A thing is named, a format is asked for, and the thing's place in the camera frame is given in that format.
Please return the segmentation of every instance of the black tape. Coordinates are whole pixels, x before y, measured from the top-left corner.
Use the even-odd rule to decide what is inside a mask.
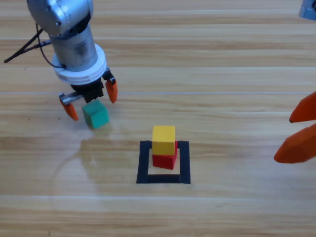
[[[151,141],[141,141],[139,147],[139,163],[137,184],[190,184],[190,149],[189,142],[178,141],[180,150],[180,174],[148,174],[149,151],[152,148]]]

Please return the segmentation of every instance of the robotic arm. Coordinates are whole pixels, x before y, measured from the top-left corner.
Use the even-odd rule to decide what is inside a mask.
[[[41,32],[47,32],[55,55],[52,63],[46,60],[54,67],[58,78],[74,90],[74,93],[59,96],[66,112],[78,120],[72,105],[74,101],[84,98],[88,103],[102,97],[101,78],[106,81],[109,98],[114,103],[117,82],[107,67],[105,53],[94,43],[89,24],[93,15],[92,0],[27,0],[27,5],[37,25],[38,47],[47,45],[40,42]]]

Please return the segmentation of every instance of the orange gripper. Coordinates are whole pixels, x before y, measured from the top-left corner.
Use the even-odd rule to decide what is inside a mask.
[[[275,154],[275,161],[300,163],[314,157],[316,157],[316,124],[288,137]]]
[[[293,111],[290,122],[304,122],[316,119],[316,92],[305,97]]]
[[[79,120],[79,117],[78,117],[78,114],[75,110],[75,107],[73,106],[73,104],[70,104],[70,105],[65,105],[63,103],[63,101],[61,99],[60,100],[60,103],[63,105],[66,113],[74,120],[74,121],[78,121]]]
[[[112,103],[115,103],[118,98],[118,83],[111,84],[109,80],[105,82],[105,87],[109,95],[109,99]]]

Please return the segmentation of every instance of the stacked cubes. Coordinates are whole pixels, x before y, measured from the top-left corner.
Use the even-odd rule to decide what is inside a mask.
[[[153,129],[153,165],[159,168],[173,169],[177,159],[177,142],[174,126],[154,126]]]

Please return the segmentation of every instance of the wooden block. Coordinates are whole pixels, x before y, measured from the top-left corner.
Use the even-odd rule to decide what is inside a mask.
[[[174,155],[175,127],[154,126],[153,129],[153,155]]]
[[[86,104],[82,111],[85,121],[93,129],[97,129],[109,122],[107,108],[98,100]]]
[[[153,155],[153,166],[164,168],[164,169],[174,169],[174,164],[176,163],[176,159],[177,159],[177,151],[178,151],[178,144],[177,142],[175,142],[174,155],[170,155],[170,156]]]

